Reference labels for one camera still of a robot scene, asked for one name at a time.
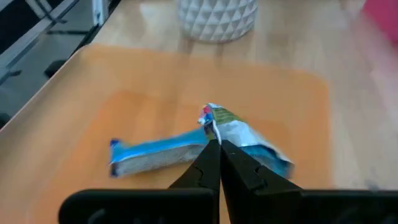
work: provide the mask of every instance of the white ceramic vase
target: white ceramic vase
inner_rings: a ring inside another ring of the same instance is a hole
[[[183,33],[207,42],[227,42],[254,25],[257,0],[178,0]]]

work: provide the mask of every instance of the orange tray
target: orange tray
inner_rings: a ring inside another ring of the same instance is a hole
[[[166,188],[189,164],[109,177],[109,140],[131,144],[198,127],[217,103],[294,162],[293,181],[330,188],[328,90],[301,71],[91,45],[75,54],[0,132],[0,223],[56,223],[86,188]],[[228,213],[221,197],[221,222]]]

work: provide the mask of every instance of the blue plastic wrapper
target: blue plastic wrapper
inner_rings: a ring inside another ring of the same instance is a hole
[[[120,177],[192,161],[209,140],[217,139],[219,143],[221,140],[229,140],[262,165],[282,177],[289,177],[291,161],[242,119],[222,106],[208,103],[198,122],[202,126],[193,131],[135,146],[113,139],[110,143],[111,175]]]

